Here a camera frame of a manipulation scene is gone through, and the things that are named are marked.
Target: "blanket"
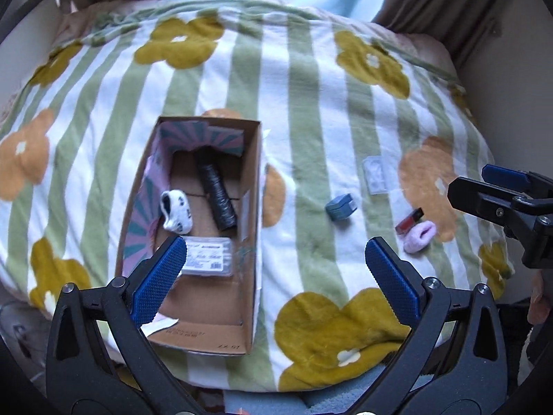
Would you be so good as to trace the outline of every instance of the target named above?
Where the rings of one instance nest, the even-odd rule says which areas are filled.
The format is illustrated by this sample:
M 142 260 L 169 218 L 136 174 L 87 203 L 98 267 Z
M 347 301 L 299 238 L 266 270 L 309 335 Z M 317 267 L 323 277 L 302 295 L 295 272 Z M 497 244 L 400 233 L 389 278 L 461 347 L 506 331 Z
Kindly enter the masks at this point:
M 204 387 L 299 391 L 360 376 L 409 332 L 364 263 L 367 239 L 382 236 L 449 287 L 487 282 L 497 297 L 512 272 L 503 233 L 449 205 L 448 184 L 480 179 L 493 158 L 455 75 L 416 51 L 373 24 L 263 0 L 100 14 L 54 49 L 0 128 L 0 279 L 49 314 L 66 282 L 106 285 L 158 116 L 259 119 L 268 164 L 253 351 L 156 351 Z M 333 223 L 324 206 L 346 193 L 358 209 Z M 394 226 L 418 207 L 438 235 L 407 255 Z

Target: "wall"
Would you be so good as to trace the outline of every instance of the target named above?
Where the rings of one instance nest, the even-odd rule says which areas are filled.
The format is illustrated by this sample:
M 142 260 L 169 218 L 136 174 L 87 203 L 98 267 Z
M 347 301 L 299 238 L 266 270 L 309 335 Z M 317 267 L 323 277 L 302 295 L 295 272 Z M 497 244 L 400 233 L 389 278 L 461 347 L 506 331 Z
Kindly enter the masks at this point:
M 27 1 L 12 0 L 0 20 L 0 63 L 3 70 L 10 70 L 10 73 L 0 74 L 0 109 L 20 90 L 36 67 L 45 62 L 62 21 L 57 0 L 31 0 L 40 1 L 32 9 L 23 6 Z M 6 30 L 9 35 L 4 38 Z M 0 124 L 3 115 L 0 110 Z
M 468 102 L 497 165 L 553 176 L 553 17 L 541 0 L 512 0 L 497 38 L 459 71 Z M 510 242 L 517 276 L 507 302 L 530 295 L 532 271 Z

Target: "small blue box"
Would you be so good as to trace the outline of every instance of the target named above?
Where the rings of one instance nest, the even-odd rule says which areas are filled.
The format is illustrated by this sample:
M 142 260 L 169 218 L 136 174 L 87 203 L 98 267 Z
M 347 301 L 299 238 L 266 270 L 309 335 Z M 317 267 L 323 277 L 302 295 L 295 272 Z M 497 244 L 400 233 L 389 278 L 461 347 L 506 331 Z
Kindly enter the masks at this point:
M 345 220 L 357 210 L 357 205 L 351 197 L 351 194 L 340 195 L 334 198 L 325 206 L 328 215 L 333 221 Z

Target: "screw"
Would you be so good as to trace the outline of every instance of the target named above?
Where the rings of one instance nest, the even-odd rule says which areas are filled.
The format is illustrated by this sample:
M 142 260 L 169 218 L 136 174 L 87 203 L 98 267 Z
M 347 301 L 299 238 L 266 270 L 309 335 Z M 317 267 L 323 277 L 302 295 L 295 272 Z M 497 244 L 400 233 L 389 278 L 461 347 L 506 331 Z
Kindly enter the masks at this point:
M 486 293 L 489 292 L 489 287 L 485 284 L 479 284 L 476 286 L 476 289 L 482 293 L 483 295 L 486 295 Z
M 427 278 L 424 280 L 428 287 L 431 289 L 437 289 L 440 286 L 440 281 L 437 278 Z
M 124 276 L 118 276 L 117 278 L 111 280 L 111 286 L 116 288 L 123 287 L 125 282 L 126 279 Z
M 68 282 L 62 287 L 63 293 L 71 293 L 73 290 L 75 290 L 75 285 L 73 284 L 73 282 Z

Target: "black cylindrical object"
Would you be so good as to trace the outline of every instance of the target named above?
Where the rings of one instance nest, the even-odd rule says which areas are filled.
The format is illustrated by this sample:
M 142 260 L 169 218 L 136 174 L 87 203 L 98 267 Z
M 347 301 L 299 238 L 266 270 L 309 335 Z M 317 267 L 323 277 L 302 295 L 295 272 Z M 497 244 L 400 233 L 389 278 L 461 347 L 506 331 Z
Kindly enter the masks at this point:
M 211 147 L 198 148 L 194 151 L 194 159 L 217 228 L 224 231 L 236 226 L 236 212 L 223 185 L 217 152 Z

